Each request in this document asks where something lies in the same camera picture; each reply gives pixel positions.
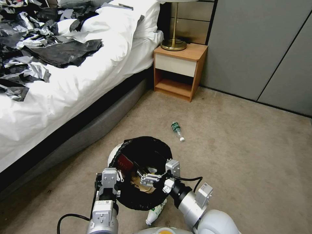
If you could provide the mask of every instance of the bed frame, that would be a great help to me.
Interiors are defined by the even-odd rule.
[[[157,26],[169,36],[171,4],[161,5]],[[153,78],[153,68],[132,75],[50,134],[0,173],[0,200],[105,136],[136,104]]]

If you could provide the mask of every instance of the wooden nightstand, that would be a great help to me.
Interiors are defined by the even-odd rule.
[[[188,44],[185,50],[154,50],[154,91],[189,102],[198,88],[206,59],[206,45]]]

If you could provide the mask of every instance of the white pillow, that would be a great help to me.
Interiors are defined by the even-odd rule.
[[[160,3],[156,0],[113,0],[112,5],[123,4],[133,7],[134,11],[144,16],[142,22],[136,28],[133,38],[147,38],[157,31],[157,20],[160,11]]]

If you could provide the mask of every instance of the brass lamp base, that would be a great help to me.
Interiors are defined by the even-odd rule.
[[[172,44],[172,39],[163,40],[160,43],[161,48],[165,50],[171,50],[171,51],[179,51],[186,49],[186,42],[181,40],[175,40],[175,43]]]

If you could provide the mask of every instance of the beige carpet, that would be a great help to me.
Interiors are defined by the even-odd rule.
[[[214,188],[209,208],[227,212],[242,234],[312,233],[310,119],[204,88],[191,103],[148,91],[104,138],[1,202],[0,232],[51,234],[63,214],[89,216],[96,172],[118,143],[137,136],[167,143],[182,176],[203,176]],[[146,228],[147,212],[119,207],[119,234]],[[171,198],[154,225],[186,228]],[[86,226],[67,218],[61,233]]]

